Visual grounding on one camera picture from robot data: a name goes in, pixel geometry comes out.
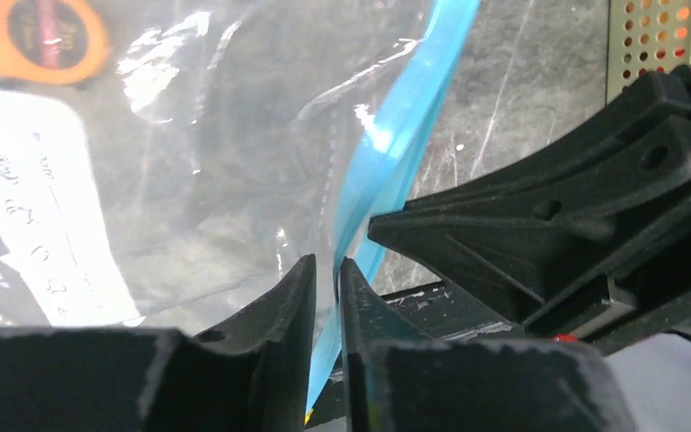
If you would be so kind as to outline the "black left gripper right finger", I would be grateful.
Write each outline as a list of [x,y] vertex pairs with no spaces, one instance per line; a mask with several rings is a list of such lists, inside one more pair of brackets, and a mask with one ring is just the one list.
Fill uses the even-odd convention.
[[339,270],[346,418],[352,431],[634,431],[601,355],[579,343],[430,338]]

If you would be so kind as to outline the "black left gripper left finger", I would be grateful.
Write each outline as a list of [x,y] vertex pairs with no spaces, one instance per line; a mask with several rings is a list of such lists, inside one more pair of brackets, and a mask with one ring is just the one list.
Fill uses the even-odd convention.
[[0,431],[300,431],[316,259],[189,337],[175,328],[0,328]]

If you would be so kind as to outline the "clear zip top bag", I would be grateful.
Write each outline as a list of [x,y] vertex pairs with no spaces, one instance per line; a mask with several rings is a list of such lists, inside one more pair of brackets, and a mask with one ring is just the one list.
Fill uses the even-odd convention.
[[476,1],[0,1],[0,327],[197,332],[384,250]]

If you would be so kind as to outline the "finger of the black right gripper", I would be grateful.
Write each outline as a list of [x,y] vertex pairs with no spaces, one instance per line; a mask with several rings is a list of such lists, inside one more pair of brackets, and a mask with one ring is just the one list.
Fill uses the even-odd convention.
[[368,237],[529,334],[691,334],[691,67],[649,72],[562,138],[373,217]]

